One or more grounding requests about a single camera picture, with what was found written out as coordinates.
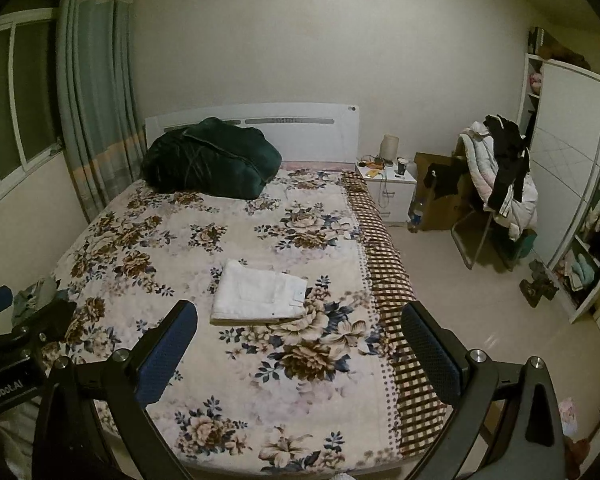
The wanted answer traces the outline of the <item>white pants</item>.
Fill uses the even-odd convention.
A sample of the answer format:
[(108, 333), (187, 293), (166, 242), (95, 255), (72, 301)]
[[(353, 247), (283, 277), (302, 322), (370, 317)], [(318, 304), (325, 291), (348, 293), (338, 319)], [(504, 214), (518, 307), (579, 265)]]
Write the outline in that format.
[(214, 294), (215, 323), (273, 323), (306, 313), (306, 280), (273, 270), (253, 269), (227, 260)]

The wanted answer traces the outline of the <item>dark shoes on floor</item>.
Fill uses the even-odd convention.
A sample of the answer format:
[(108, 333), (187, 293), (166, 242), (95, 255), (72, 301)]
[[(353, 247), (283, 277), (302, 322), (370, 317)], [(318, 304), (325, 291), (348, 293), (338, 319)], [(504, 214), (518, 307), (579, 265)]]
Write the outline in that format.
[(529, 263), (531, 270), (531, 281), (522, 280), (519, 289), (532, 308), (536, 308), (542, 298), (552, 301), (559, 288), (546, 272), (546, 267), (540, 260)]

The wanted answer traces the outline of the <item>floral brown checkered blanket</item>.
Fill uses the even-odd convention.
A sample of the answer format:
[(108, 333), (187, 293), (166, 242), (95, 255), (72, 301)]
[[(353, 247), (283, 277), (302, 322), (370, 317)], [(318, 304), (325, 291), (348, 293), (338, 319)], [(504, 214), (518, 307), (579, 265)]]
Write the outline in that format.
[(55, 270), (76, 304), (46, 361), (131, 348), (178, 300), (196, 334), (149, 414), (201, 469), (329, 474), (391, 467), (440, 434), (445, 406), (401, 335), (414, 297), (355, 172), (280, 170), (253, 200), (137, 181)]

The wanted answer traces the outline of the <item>white framed window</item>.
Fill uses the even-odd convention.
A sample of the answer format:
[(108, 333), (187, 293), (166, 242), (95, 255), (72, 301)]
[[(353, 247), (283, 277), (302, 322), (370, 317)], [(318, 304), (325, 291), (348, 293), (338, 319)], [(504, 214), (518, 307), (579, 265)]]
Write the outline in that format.
[(0, 16), (0, 200), (61, 151), (57, 18), (55, 8)]

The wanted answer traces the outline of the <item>brown cardboard box by nightstand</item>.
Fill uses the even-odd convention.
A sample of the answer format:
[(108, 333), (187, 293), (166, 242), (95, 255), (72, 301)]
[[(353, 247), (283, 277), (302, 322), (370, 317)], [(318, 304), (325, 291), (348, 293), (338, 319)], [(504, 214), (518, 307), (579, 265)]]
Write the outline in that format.
[(418, 152), (414, 201), (422, 206), (422, 231), (446, 231), (469, 211), (474, 190), (464, 159)]

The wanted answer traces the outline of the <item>grey-green striped curtain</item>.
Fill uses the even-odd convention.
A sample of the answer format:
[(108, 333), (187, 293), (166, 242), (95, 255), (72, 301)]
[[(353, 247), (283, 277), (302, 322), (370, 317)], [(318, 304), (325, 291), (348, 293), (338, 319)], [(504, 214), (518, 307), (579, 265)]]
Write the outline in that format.
[(56, 80), (66, 159), (88, 220), (140, 176), (146, 138), (132, 84), (134, 0), (60, 0)]

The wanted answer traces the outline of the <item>folding chair with clothes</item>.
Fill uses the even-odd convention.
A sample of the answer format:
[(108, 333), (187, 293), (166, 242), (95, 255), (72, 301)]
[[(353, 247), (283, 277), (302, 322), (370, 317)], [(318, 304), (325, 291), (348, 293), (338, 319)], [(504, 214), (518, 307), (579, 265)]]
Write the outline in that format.
[[(464, 152), (458, 148), (455, 149), (454, 156), (460, 157), (466, 162)], [(507, 230), (496, 223), (493, 212), (478, 209), (482, 205), (482, 200), (480, 200), (475, 185), (469, 200), (471, 211), (451, 228), (452, 239), (466, 268), (474, 267), (484, 244), (489, 242), (506, 269), (513, 271), (518, 261), (526, 258), (531, 252), (535, 237), (538, 236), (536, 227), (525, 230), (522, 237), (514, 242), (508, 238)]]

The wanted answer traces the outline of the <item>white bedside table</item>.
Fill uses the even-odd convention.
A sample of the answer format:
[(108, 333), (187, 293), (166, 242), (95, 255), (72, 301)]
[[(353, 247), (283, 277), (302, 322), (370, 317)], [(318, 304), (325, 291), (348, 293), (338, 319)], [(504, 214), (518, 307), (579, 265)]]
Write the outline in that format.
[(416, 179), (408, 172), (396, 173), (396, 165), (382, 169), (356, 166), (368, 192), (386, 223), (405, 223), (416, 188)]

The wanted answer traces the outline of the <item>dark green jacket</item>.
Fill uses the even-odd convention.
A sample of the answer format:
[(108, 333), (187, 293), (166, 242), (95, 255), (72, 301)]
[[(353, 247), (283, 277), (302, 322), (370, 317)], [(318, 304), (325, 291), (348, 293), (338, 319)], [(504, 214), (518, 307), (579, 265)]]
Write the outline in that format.
[(276, 177), (282, 160), (261, 130), (209, 117), (171, 129), (152, 142), (142, 176), (158, 193), (199, 192), (255, 200)]

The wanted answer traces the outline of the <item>white puffer jacket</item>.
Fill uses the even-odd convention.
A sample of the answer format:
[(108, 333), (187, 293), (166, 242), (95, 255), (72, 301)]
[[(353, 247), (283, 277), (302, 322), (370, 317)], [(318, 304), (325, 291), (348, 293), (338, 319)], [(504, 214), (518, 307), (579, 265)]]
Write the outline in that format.
[(483, 122), (473, 122), (458, 135), (456, 147), (464, 152), (471, 181), (482, 200), (478, 209), (493, 212), (496, 223), (507, 230), (508, 238), (514, 242), (522, 237), (525, 230), (534, 229), (538, 221), (536, 205), (539, 194), (530, 171), (508, 186), (500, 206), (492, 207), (489, 200), (496, 191), (500, 167), (488, 127)]

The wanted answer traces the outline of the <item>small white table lamp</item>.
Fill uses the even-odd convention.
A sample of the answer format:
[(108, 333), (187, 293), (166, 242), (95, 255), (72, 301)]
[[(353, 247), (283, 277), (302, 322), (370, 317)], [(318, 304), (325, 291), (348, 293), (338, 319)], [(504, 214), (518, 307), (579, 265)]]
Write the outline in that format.
[(392, 134), (385, 134), (382, 138), (378, 156), (379, 158), (388, 164), (396, 160), (396, 154), (398, 154), (400, 139)]

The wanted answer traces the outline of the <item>pink striped pillow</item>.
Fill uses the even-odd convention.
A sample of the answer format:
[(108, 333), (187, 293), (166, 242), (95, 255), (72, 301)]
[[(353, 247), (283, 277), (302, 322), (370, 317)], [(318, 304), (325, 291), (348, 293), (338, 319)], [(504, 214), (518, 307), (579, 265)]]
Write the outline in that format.
[(311, 171), (352, 171), (354, 162), (282, 162), (280, 168), (287, 171), (307, 169)]

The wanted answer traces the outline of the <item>white sliding door wardrobe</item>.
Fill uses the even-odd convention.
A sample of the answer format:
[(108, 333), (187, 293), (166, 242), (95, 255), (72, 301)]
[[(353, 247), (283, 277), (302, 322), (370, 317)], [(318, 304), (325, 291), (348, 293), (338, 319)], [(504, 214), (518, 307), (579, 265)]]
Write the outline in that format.
[(517, 122), (539, 193), (534, 250), (576, 320), (600, 298), (600, 75), (527, 55)]

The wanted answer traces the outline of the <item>white bed headboard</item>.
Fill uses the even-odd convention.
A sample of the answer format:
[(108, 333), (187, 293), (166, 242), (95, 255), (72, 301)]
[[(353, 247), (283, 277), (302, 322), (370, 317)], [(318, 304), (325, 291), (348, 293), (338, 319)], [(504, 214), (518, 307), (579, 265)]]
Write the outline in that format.
[(194, 108), (145, 119), (146, 142), (166, 131), (215, 117), (257, 128), (285, 162), (350, 162), (358, 158), (360, 110), (330, 103), (257, 103)]

